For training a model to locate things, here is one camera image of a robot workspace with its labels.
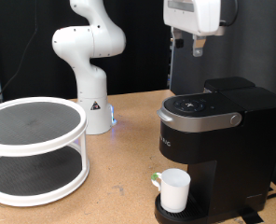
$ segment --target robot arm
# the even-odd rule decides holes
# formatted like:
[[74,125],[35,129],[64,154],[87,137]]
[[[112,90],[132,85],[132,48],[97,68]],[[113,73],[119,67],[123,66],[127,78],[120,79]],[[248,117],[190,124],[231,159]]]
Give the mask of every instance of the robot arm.
[[183,47],[182,31],[193,34],[193,55],[200,57],[207,35],[222,35],[221,0],[164,0],[164,22],[172,27],[176,47]]
[[126,46],[126,36],[108,17],[103,0],[70,0],[72,10],[90,22],[93,33],[92,58],[120,54]]
[[70,0],[72,10],[89,20],[90,26],[57,30],[52,38],[56,54],[73,68],[77,98],[89,121],[87,134],[105,133],[112,126],[111,105],[107,103],[106,74],[90,64],[90,58],[120,54],[126,37],[108,17],[103,0]]

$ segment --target coffee maker logo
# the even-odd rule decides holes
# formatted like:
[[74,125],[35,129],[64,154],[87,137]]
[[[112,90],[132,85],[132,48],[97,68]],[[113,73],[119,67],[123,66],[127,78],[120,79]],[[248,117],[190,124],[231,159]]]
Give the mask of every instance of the coffee maker logo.
[[172,145],[172,143],[163,138],[161,134],[159,135],[159,138],[165,145],[167,145],[167,147],[170,147]]

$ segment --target table surface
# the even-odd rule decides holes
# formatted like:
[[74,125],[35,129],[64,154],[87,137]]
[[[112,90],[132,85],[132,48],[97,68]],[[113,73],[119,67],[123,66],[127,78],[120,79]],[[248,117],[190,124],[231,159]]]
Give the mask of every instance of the table surface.
[[[156,112],[172,95],[151,91],[108,96],[117,125],[107,133],[87,135],[90,174],[84,184],[54,203],[24,208],[0,204],[0,224],[158,224],[154,202],[159,193],[150,176],[172,167],[186,170],[186,165],[169,161],[159,152]],[[276,198],[268,200],[259,215],[265,223],[276,224]],[[244,222],[237,217],[223,223]]]

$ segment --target black curtain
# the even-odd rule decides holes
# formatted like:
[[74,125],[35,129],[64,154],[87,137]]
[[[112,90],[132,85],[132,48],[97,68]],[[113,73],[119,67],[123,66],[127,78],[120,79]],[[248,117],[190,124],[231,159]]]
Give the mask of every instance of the black curtain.
[[[244,77],[276,93],[276,0],[238,2],[238,19],[225,35],[207,37],[202,57],[191,55],[192,35],[184,33],[184,48],[173,52],[175,94],[202,92],[206,79],[218,77]],[[221,19],[231,21],[234,8],[233,0],[223,0]]]
[[[107,74],[108,94],[167,88],[170,27],[163,22],[163,1],[103,0],[111,20],[127,37],[118,56],[92,59]],[[38,32],[21,70],[8,85],[4,99],[30,96],[76,98],[71,67],[53,51],[55,31],[89,25],[70,7],[69,0],[37,0]],[[0,0],[0,81],[5,84],[18,70],[21,56],[35,31],[35,0]]]

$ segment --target black mesh shelf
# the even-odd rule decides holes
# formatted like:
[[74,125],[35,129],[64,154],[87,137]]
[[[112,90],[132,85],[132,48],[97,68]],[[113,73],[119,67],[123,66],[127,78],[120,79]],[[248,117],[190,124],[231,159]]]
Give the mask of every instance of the black mesh shelf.
[[0,192],[32,196],[73,181],[82,170],[81,155],[72,147],[29,157],[0,158]]
[[51,102],[12,105],[0,110],[0,144],[44,143],[71,132],[80,122],[71,106]]

